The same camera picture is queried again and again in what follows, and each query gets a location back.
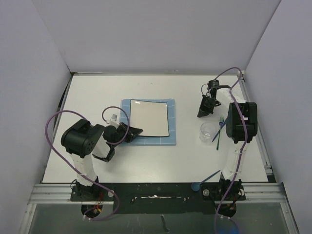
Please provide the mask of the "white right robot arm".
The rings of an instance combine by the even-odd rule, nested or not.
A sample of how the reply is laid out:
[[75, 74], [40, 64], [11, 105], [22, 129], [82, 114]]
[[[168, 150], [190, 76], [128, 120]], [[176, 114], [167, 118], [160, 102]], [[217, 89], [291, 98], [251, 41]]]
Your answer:
[[236, 95], [230, 86], [220, 85], [217, 79], [210, 80], [205, 86], [207, 92], [202, 93], [197, 117], [213, 114], [214, 108], [220, 105], [227, 107], [223, 127], [232, 142], [221, 177], [224, 180], [238, 181], [247, 148], [258, 131], [257, 104]]

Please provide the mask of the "blue plastic spoon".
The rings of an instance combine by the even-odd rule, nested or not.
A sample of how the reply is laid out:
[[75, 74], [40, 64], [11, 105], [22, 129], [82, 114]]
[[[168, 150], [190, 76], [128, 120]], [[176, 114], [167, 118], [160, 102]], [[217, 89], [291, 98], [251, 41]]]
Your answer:
[[211, 174], [210, 176], [208, 176], [207, 178], [205, 178], [204, 180], [202, 180], [201, 182], [193, 182], [191, 184], [191, 189], [194, 191], [194, 192], [198, 192], [199, 189], [200, 189], [200, 186], [206, 182], [207, 180], [211, 179], [212, 177], [214, 177], [215, 175], [217, 175], [218, 173], [220, 172], [220, 170], [216, 171], [215, 173]]

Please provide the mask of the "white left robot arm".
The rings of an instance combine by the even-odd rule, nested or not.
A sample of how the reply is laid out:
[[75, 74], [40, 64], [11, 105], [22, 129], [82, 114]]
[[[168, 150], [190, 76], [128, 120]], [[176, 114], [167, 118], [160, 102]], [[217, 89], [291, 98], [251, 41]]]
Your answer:
[[92, 159], [109, 162], [115, 155], [115, 148], [121, 143], [132, 142], [143, 132], [140, 128], [128, 127], [125, 123], [113, 123], [108, 126], [92, 125], [81, 119], [64, 132], [61, 145], [71, 155], [77, 173], [76, 185], [82, 189], [82, 195], [94, 200], [99, 195], [99, 187]]

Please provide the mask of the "aluminium table frame rail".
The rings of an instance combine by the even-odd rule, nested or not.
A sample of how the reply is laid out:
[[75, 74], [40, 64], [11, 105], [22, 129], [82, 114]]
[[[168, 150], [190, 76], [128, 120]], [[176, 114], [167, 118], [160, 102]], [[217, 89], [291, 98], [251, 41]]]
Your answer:
[[297, 234], [299, 233], [298, 227], [287, 198], [284, 184], [282, 182], [276, 182], [273, 167], [269, 159], [260, 128], [258, 128], [256, 141], [261, 154], [268, 182], [251, 183], [250, 186], [252, 186], [253, 189], [245, 202], [250, 204], [266, 203], [267, 205], [276, 203], [277, 208], [275, 217], [277, 220], [281, 220], [283, 223], [283, 231], [280, 233]]

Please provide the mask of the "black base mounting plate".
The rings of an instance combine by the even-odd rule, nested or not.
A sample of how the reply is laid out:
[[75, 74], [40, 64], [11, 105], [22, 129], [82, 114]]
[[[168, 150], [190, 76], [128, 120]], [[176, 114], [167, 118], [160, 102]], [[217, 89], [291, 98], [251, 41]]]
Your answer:
[[184, 214], [202, 213], [233, 216], [236, 203], [246, 199], [241, 183], [230, 181], [206, 182], [195, 192], [190, 183], [103, 183], [84, 189], [72, 187], [70, 200], [74, 202], [98, 202], [83, 206], [82, 210], [95, 217], [96, 208], [112, 202], [117, 214]]

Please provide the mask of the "dark blue knife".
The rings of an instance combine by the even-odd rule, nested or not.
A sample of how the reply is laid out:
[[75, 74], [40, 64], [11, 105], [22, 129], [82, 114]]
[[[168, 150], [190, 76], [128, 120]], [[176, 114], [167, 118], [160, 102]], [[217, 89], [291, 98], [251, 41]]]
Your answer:
[[216, 133], [216, 135], [214, 136], [214, 138], [213, 138], [213, 140], [212, 140], [212, 142], [214, 142], [215, 141], [215, 139], [218, 137], [218, 135], [220, 134], [220, 131], [222, 130], [222, 128], [227, 124], [227, 119], [225, 119], [223, 122], [219, 122], [219, 130], [218, 130], [218, 132]]

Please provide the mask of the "blue grid placemat cloth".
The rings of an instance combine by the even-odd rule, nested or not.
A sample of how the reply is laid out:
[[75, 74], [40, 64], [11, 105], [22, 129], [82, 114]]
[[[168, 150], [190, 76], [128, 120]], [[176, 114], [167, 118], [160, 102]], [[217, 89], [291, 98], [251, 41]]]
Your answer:
[[[130, 122], [130, 101], [132, 99], [123, 99], [121, 101], [121, 108], [119, 122], [127, 124]], [[174, 99], [135, 99], [151, 102], [166, 102], [168, 108], [168, 123], [169, 136], [165, 137], [151, 137], [138, 136], [132, 140], [129, 145], [133, 146], [158, 146], [158, 145], [176, 145], [176, 106]]]

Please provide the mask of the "clear drinking glass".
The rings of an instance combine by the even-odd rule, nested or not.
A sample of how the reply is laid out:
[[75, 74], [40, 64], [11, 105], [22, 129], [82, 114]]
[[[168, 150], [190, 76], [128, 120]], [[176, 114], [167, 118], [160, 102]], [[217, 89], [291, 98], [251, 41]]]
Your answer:
[[211, 144], [213, 138], [215, 137], [217, 133], [217, 130], [218, 128], [214, 123], [204, 122], [200, 126], [199, 139], [203, 143]]

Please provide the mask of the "square white plate dark rim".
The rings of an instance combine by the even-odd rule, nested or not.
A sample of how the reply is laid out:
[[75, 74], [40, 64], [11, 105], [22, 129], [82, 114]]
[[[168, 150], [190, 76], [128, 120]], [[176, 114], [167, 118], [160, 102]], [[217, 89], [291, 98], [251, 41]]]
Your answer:
[[168, 108], [166, 102], [130, 101], [130, 126], [142, 129], [144, 137], [168, 137]]

